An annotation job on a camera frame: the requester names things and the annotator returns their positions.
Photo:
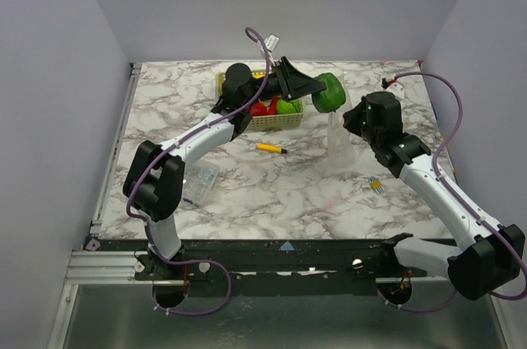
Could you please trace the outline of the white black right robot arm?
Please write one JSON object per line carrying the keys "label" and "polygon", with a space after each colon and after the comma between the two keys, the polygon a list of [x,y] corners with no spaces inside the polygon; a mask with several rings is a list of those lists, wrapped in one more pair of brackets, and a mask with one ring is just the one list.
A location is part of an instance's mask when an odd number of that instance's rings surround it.
{"label": "white black right robot arm", "polygon": [[363,138],[376,160],[412,188],[440,218],[455,245],[401,234],[379,256],[380,270],[391,277],[418,268],[444,277],[466,299],[477,300],[516,279],[525,235],[478,208],[437,164],[422,140],[403,130],[401,104],[376,91],[343,116],[344,127]]}

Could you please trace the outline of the clear zip top bag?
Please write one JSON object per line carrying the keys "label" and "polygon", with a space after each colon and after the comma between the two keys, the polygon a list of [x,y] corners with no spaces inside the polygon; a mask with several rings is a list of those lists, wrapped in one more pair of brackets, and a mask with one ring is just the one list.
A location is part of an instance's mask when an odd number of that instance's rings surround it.
{"label": "clear zip top bag", "polygon": [[328,72],[323,75],[324,81],[332,91],[340,91],[344,96],[343,104],[334,112],[328,114],[328,167],[336,172],[349,171],[356,162],[356,152],[351,141],[351,133],[344,128],[343,115],[353,108],[353,103],[347,89],[340,79]]}

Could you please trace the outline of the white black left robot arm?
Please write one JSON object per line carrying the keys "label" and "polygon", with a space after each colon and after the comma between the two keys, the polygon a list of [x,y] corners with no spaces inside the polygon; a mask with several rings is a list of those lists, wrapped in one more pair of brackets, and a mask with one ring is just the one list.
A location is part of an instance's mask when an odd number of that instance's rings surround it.
{"label": "white black left robot arm", "polygon": [[296,100],[325,88],[287,58],[268,65],[261,78],[247,65],[234,63],[226,70],[218,102],[203,121],[169,141],[139,145],[123,185],[126,212],[142,220],[149,246],[157,255],[154,268],[162,277],[175,278],[183,267],[177,254],[181,240],[174,213],[182,198],[185,169],[241,135],[252,119],[250,107],[259,99]]}

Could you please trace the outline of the green striped watermelon toy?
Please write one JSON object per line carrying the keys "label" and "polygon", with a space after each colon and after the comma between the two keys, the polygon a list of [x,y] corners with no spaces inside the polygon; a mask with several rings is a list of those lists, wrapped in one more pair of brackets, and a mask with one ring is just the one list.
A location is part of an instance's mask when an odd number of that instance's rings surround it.
{"label": "green striped watermelon toy", "polygon": [[299,114],[302,111],[300,100],[278,100],[276,103],[277,114]]}

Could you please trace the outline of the green bell pepper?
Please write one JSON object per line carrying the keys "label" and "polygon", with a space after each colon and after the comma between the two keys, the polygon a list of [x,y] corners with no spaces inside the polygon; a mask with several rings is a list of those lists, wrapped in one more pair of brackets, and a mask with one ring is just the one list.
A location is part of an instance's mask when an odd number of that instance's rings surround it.
{"label": "green bell pepper", "polygon": [[337,111],[345,104],[347,97],[341,81],[331,72],[321,73],[316,78],[325,85],[322,91],[311,95],[315,109],[321,114]]}

